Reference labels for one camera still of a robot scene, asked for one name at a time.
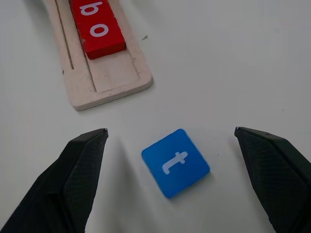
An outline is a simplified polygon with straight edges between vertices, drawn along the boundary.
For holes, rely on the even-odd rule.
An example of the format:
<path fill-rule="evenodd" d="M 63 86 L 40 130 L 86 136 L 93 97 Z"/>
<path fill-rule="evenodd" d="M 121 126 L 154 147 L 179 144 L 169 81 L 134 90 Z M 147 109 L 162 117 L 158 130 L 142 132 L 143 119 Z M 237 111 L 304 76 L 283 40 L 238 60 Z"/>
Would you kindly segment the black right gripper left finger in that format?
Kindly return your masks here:
<path fill-rule="evenodd" d="M 68 142 L 36 179 L 2 233 L 83 233 L 100 176 L 107 129 Z"/>

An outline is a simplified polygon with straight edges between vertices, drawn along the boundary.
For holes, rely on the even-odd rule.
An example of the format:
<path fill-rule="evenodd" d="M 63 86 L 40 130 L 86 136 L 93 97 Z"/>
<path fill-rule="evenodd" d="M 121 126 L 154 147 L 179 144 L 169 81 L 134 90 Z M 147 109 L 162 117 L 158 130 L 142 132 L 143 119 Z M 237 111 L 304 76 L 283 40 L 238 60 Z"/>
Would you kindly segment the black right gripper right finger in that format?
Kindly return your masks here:
<path fill-rule="evenodd" d="M 311 231 L 311 164 L 285 138 L 237 127 L 252 187 L 277 233 Z"/>

